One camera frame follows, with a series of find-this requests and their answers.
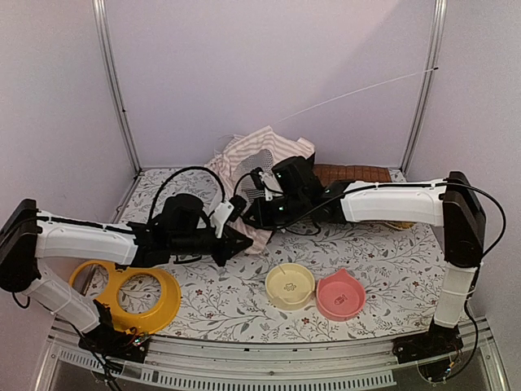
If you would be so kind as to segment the pink striped pet tent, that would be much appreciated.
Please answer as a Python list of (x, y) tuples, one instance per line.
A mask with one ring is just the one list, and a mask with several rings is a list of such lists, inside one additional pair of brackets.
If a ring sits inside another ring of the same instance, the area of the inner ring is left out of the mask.
[(252, 239), (246, 254), (264, 252), (273, 228), (293, 220), (308, 205), (298, 194), (282, 190), (274, 166), (294, 156), (308, 159), (314, 152), (309, 140), (284, 138), (266, 126), (246, 136), (235, 135), (205, 165), (222, 181), (228, 199), (237, 195), (247, 202), (245, 217), (252, 219), (253, 225), (245, 224), (240, 217), (231, 223), (232, 228)]

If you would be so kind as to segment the white tent pole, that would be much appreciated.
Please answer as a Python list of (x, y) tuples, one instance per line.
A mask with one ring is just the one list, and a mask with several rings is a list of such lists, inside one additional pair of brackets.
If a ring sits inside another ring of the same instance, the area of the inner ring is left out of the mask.
[(352, 90), (352, 91), (349, 91), (347, 93), (337, 95), (335, 97), (332, 97), (332, 98), (329, 98), (327, 100), (321, 101), (320, 103), (316, 103), (316, 104), (314, 104), (312, 106), (309, 106), (309, 107), (306, 107), (306, 108), (304, 108), (302, 110), (299, 110), (298, 112), (294, 112), (294, 113), (292, 113), (289, 116), (285, 116), (284, 118), (281, 118), (280, 120), (276, 121), (274, 124), (275, 125), (282, 124), (283, 122), (288, 121), (288, 120), (290, 120), (290, 119), (292, 119), (292, 118), (294, 118), (296, 116), (299, 116), (299, 115), (304, 114), (306, 112), (310, 112), (310, 111), (312, 111), (312, 110), (314, 110), (316, 108), (325, 106), (325, 105), (327, 105), (329, 103), (333, 103), (333, 102), (335, 102), (337, 100), (341, 100), (341, 99), (347, 98), (349, 96), (353, 96), (355, 94), (359, 94), (361, 92), (372, 90), (372, 89), (374, 89), (376, 87), (385, 86), (387, 84), (391, 84), (391, 83), (394, 83), (394, 82), (402, 81), (402, 80), (405, 80), (405, 79), (408, 79), (408, 78), (411, 78), (411, 77), (416, 77), (416, 76), (428, 74), (428, 73), (431, 73), (431, 72), (435, 72), (437, 69), (439, 69), (438, 66), (431, 67), (431, 68), (428, 68), (428, 69), (423, 70), (421, 72), (412, 72), (412, 73), (409, 73), (409, 74), (405, 74), (403, 76), (387, 79), (385, 81), (374, 83), (372, 85), (365, 86), (365, 87), (362, 87), (360, 89)]

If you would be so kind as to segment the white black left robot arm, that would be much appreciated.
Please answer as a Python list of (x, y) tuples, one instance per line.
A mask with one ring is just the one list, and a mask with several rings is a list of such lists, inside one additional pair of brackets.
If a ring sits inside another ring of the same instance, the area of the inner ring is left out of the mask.
[(119, 268), (149, 269), (172, 256), (210, 256), (219, 266), (252, 246), (229, 222), (238, 216), (229, 201), (211, 214), (199, 198), (170, 196), (145, 223), (109, 224), (48, 213), (36, 200), (23, 199), (1, 229), (1, 289), (22, 293), (66, 319), (103, 353), (115, 353), (120, 334), (111, 305), (74, 291), (46, 260), (108, 261)]

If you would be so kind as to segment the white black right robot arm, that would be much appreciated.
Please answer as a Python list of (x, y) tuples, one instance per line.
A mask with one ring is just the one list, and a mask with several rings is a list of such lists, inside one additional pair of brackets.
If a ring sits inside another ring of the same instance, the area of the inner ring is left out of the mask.
[(336, 180), (325, 186), (306, 159), (293, 156), (266, 173), (255, 169), (253, 183), (264, 196), (242, 218), (248, 226), (275, 231), (302, 219), (316, 223), (413, 222), (444, 230), (447, 266), (433, 315), (435, 326), (421, 348), (437, 355), (451, 344), (471, 285), (484, 256), (486, 216), (476, 190), (458, 171), (430, 182)]

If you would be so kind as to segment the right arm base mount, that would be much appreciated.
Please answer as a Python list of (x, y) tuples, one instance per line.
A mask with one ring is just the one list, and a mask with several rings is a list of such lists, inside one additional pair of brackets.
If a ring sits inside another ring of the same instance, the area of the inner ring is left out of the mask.
[(426, 332), (394, 339), (392, 353), (398, 363), (406, 363), (449, 354), (462, 347), (458, 326), (443, 327), (431, 321)]

